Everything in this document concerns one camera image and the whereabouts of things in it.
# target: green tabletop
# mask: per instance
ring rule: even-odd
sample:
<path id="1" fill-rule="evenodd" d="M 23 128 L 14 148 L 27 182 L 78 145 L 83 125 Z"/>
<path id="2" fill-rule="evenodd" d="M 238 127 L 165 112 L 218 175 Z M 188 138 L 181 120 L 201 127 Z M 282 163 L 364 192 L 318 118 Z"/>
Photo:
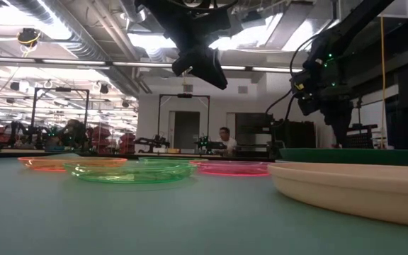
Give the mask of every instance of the green tabletop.
<path id="1" fill-rule="evenodd" d="M 0 254 L 408 254 L 408 227 L 299 203 L 269 177 L 118 185 L 0 159 Z"/>

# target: person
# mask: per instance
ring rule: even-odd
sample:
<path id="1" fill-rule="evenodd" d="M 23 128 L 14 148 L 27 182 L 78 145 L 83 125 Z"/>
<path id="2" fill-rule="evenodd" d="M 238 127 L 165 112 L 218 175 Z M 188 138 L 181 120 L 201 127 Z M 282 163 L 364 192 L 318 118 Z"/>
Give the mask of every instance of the person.
<path id="1" fill-rule="evenodd" d="M 222 142 L 226 145 L 227 149 L 222 150 L 220 153 L 223 154 L 224 157 L 232 157 L 234 156 L 234 150 L 237 146 L 237 141 L 230 137 L 231 132 L 230 129 L 227 127 L 220 128 L 220 138 L 217 142 Z"/>

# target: beige plate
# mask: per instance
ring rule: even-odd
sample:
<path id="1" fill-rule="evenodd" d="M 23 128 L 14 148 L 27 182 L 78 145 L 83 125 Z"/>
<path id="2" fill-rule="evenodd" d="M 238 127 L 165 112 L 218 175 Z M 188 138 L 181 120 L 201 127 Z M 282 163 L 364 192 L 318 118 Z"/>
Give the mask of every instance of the beige plate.
<path id="1" fill-rule="evenodd" d="M 291 162 L 268 170 L 276 188 L 296 200 L 408 225 L 408 166 Z"/>

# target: white shirt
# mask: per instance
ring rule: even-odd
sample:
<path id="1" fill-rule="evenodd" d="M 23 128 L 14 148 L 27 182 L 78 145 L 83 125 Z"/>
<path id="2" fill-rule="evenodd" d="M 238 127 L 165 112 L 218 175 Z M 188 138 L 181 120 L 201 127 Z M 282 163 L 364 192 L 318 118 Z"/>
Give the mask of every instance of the white shirt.
<path id="1" fill-rule="evenodd" d="M 232 153 L 234 152 L 235 147 L 237 146 L 237 141 L 232 137 L 230 137 L 228 139 L 228 141 L 223 141 L 223 140 L 221 140 L 221 138 L 219 138 L 217 142 L 222 142 L 224 145 L 226 145 L 226 147 L 227 147 L 226 153 L 228 153 L 228 156 L 232 155 Z"/>

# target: doorway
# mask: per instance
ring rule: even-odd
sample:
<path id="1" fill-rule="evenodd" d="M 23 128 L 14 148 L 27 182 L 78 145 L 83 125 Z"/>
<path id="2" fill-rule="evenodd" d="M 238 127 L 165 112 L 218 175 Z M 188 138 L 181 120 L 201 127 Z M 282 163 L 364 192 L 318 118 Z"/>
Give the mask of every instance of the doorway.
<path id="1" fill-rule="evenodd" d="M 177 149 L 195 149 L 199 138 L 200 113 L 189 111 L 171 112 L 174 114 L 174 143 Z"/>

